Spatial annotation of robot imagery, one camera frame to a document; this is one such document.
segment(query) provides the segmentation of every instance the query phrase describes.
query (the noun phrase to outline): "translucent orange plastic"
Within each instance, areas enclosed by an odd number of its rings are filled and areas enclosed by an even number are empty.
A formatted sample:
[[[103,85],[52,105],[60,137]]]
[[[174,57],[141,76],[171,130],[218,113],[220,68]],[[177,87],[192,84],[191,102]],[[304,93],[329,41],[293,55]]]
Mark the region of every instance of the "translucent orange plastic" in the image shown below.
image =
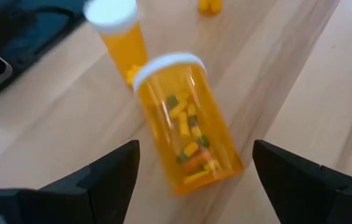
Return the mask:
[[[222,0],[199,0],[199,12],[204,15],[216,15],[221,12]]]
[[[148,61],[139,22],[124,34],[100,34],[125,82],[131,86],[136,70]]]
[[[144,80],[136,93],[175,194],[243,170],[199,65],[164,68]]]

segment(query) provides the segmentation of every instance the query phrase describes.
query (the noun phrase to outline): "white bottle cap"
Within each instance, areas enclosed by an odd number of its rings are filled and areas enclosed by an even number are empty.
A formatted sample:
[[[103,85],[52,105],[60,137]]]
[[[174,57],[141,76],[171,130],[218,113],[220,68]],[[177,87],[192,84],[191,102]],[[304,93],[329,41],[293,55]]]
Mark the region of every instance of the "white bottle cap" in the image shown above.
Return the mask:
[[[197,56],[191,53],[180,52],[180,53],[162,55],[148,62],[144,67],[142,67],[137,72],[133,80],[134,92],[136,93],[137,89],[144,82],[144,80],[150,77],[155,72],[173,65],[179,65],[183,63],[199,65],[206,72],[205,66],[203,65],[201,59],[199,59]]]
[[[91,0],[84,5],[86,19],[101,34],[121,34],[137,22],[136,0]]]

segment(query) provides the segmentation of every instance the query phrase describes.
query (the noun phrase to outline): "tipped-over pill bottle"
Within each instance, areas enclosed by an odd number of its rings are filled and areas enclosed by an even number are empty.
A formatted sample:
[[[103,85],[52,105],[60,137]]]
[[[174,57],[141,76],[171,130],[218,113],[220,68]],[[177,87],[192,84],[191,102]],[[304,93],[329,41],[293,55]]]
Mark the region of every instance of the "tipped-over pill bottle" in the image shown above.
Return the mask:
[[[173,193],[186,194],[243,170],[199,58],[158,57],[136,74],[133,89]]]
[[[204,15],[216,15],[221,12],[222,0],[199,0],[198,10]]]
[[[136,0],[91,0],[85,4],[84,14],[131,86],[136,71],[148,60]]]

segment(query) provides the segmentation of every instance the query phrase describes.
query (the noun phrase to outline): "wooden surface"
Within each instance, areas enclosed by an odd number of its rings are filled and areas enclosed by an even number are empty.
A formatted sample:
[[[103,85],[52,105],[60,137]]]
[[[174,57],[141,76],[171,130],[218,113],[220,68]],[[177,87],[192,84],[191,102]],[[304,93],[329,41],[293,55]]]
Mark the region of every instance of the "wooden surface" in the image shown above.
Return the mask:
[[[352,0],[139,1],[150,57],[190,51],[246,171],[191,195],[169,195],[133,93],[85,24],[0,94],[0,187],[39,188],[139,139],[125,223],[278,223],[251,159],[265,139],[352,175]]]

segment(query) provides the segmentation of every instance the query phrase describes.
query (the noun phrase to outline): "prescription bottle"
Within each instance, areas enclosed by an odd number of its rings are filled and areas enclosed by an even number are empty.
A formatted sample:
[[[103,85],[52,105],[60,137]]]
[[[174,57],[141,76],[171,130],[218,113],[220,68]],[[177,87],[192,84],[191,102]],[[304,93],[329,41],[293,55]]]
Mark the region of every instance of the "prescription bottle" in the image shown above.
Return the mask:
[[[199,0],[198,10],[204,15],[216,15],[221,12],[222,0]]]
[[[158,57],[136,74],[133,89],[172,192],[186,194],[243,170],[199,58]]]
[[[100,34],[118,71],[131,86],[136,71],[148,60],[136,1],[91,0],[85,4],[84,14]]]

